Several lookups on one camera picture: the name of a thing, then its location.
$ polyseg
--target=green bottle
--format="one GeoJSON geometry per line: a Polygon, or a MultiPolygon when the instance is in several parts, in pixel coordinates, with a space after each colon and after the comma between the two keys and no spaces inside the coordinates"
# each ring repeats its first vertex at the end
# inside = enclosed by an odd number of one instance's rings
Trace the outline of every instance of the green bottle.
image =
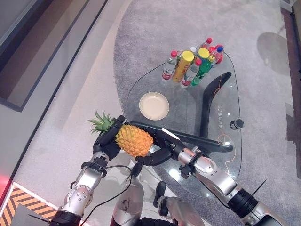
{"type": "Polygon", "coordinates": [[[214,61],[214,59],[215,59],[215,57],[210,55],[208,57],[208,60],[206,60],[204,63],[201,64],[197,75],[194,77],[194,79],[191,82],[191,86],[196,86],[199,84],[199,82],[202,80],[202,78],[205,76],[205,74],[210,71],[211,63],[214,61]]]}

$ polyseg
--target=yellow and black hazard stripe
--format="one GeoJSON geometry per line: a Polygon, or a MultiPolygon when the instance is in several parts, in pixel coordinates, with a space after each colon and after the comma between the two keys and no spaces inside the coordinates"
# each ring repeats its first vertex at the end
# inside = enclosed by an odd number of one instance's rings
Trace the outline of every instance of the yellow and black hazard stripe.
{"type": "Polygon", "coordinates": [[[47,220],[51,220],[56,213],[56,210],[52,207],[32,197],[20,188],[15,187],[0,218],[0,226],[10,226],[19,204],[27,207],[47,220]]]}

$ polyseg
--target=yellow bottle cap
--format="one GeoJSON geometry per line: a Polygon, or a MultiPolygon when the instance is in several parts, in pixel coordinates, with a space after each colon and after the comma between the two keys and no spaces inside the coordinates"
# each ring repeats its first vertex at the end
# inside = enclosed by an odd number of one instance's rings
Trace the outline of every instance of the yellow bottle cap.
{"type": "Polygon", "coordinates": [[[214,57],[213,55],[210,55],[209,58],[208,58],[208,60],[209,60],[210,62],[213,62],[213,61],[215,60],[215,57],[214,57]]]}
{"type": "Polygon", "coordinates": [[[203,59],[207,59],[209,57],[210,53],[206,48],[200,48],[198,50],[198,55],[203,59]]]}
{"type": "Polygon", "coordinates": [[[182,52],[182,58],[186,61],[191,62],[194,59],[194,55],[191,51],[186,50],[186,51],[182,52]]]}

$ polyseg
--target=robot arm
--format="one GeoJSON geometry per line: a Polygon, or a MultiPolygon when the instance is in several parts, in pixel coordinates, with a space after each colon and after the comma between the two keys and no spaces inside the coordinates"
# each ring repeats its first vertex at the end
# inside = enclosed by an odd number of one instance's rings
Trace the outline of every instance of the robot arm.
{"type": "Polygon", "coordinates": [[[103,177],[106,176],[105,167],[119,153],[120,148],[115,143],[115,136],[121,128],[124,116],[115,119],[111,128],[99,135],[93,145],[93,157],[84,162],[82,170],[77,176],[73,188],[67,194],[64,205],[60,206],[50,226],[78,226],[87,207],[93,198],[93,191],[103,177]]]}
{"type": "Polygon", "coordinates": [[[281,217],[262,202],[254,199],[233,178],[220,170],[212,159],[204,157],[198,149],[191,151],[172,133],[162,130],[154,131],[151,128],[147,128],[147,131],[153,135],[154,144],[162,149],[159,150],[159,154],[154,152],[147,157],[136,157],[138,162],[153,165],[171,157],[182,164],[180,167],[182,177],[194,175],[225,206],[231,208],[241,218],[244,225],[288,226],[281,217]],[[169,150],[169,155],[162,153],[166,152],[166,149],[169,150]]]}

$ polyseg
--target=red bottle cap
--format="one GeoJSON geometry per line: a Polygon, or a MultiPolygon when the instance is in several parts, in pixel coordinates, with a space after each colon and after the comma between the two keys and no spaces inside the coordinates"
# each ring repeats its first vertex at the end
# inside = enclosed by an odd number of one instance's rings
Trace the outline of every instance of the red bottle cap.
{"type": "Polygon", "coordinates": [[[171,57],[176,57],[176,56],[177,56],[177,51],[173,50],[173,51],[171,52],[171,57]]]}
{"type": "Polygon", "coordinates": [[[210,46],[209,47],[209,53],[211,53],[213,50],[215,50],[215,47],[214,46],[210,46]]]}
{"type": "Polygon", "coordinates": [[[201,59],[197,59],[197,60],[196,60],[196,66],[200,66],[201,63],[202,63],[202,60],[201,60],[201,59]]]}
{"type": "Polygon", "coordinates": [[[212,38],[207,38],[206,42],[210,44],[212,42],[212,38]]]}
{"type": "Polygon", "coordinates": [[[222,61],[222,54],[216,63],[219,64],[221,61],[222,61]]]}

